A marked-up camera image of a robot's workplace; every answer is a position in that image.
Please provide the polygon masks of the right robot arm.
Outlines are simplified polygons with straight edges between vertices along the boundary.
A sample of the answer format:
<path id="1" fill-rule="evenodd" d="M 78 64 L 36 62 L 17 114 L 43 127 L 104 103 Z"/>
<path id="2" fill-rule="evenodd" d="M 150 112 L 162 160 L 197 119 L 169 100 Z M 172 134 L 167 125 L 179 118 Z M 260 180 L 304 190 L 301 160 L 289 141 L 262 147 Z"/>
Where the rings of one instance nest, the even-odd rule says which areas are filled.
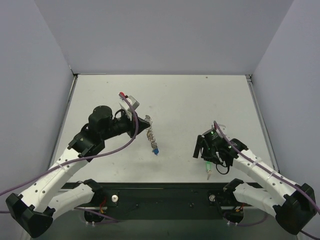
<path id="1" fill-rule="evenodd" d="M 197 136 L 194 158 L 202 158 L 227 169 L 235 168 L 256 183 L 255 188 L 235 178 L 223 191 L 236 202 L 253 206 L 275 218 L 289 234 L 297 235 L 319 213 L 311 186 L 289 180 L 269 167 L 244 143 L 236 138 L 228 140 L 217 128 Z"/>

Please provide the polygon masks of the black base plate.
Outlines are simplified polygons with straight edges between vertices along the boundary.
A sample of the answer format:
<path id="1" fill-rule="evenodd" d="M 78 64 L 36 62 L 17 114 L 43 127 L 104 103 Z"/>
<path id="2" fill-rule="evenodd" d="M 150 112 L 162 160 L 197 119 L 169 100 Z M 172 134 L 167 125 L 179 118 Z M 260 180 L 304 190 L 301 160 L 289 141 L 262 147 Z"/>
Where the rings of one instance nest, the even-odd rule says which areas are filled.
<path id="1" fill-rule="evenodd" d="M 223 191 L 225 183 L 101 183 L 105 196 L 83 203 L 117 220 L 215 220 L 222 209 L 242 206 Z"/>

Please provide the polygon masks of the green tagged key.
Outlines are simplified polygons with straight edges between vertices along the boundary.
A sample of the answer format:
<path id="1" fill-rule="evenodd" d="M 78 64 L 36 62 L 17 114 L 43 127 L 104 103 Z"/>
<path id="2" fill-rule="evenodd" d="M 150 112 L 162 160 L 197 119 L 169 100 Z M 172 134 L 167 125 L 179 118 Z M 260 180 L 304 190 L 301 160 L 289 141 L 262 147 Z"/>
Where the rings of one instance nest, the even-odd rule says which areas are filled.
<path id="1" fill-rule="evenodd" d="M 206 161 L 205 163 L 205 168 L 206 168 L 206 174 L 207 174 L 207 177 L 206 177 L 206 180 L 208 181 L 212 175 L 212 163 L 210 161 Z"/>

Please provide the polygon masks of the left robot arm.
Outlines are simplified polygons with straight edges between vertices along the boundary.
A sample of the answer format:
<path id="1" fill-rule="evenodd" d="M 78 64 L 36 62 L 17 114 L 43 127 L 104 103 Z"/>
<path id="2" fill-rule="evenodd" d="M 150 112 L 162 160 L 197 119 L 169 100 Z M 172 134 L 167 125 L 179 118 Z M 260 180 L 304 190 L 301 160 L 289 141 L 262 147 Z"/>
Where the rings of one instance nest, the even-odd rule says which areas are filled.
<path id="1" fill-rule="evenodd" d="M 124 133 L 134 138 L 150 127 L 149 122 L 130 111 L 121 108 L 119 112 L 121 116 L 114 117 L 110 107 L 96 107 L 48 173 L 20 194 L 11 193 L 6 198 L 10 215 L 32 238 L 45 233 L 62 214 L 83 204 L 96 206 L 108 200 L 107 192 L 93 179 L 65 193 L 58 191 L 105 148 L 105 140 Z"/>

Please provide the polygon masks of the blue tagged key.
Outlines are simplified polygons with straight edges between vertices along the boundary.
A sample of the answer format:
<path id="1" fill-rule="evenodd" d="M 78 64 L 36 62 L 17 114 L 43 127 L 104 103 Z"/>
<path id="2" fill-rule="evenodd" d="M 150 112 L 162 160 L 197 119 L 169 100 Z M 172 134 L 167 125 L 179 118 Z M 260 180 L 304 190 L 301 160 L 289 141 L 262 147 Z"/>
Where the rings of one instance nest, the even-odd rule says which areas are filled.
<path id="1" fill-rule="evenodd" d="M 154 148 L 152 150 L 152 152 L 157 156 L 159 154 L 159 149 L 158 148 Z"/>

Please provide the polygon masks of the metal disc with keyrings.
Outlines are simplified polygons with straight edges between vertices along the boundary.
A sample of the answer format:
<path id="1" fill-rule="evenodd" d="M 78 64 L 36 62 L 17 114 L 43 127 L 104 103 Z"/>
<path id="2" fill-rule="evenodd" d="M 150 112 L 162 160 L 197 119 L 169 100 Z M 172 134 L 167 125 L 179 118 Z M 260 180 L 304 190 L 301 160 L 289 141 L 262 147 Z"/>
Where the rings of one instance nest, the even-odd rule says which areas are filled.
<path id="1" fill-rule="evenodd" d="M 145 115 L 144 120 L 149 123 L 149 127 L 146 129 L 146 137 L 150 142 L 152 152 L 156 154 L 156 150 L 159 150 L 159 149 L 158 149 L 158 144 L 156 142 L 156 138 L 154 136 L 154 132 L 152 128 L 152 124 L 153 124 L 152 118 L 149 115 Z"/>

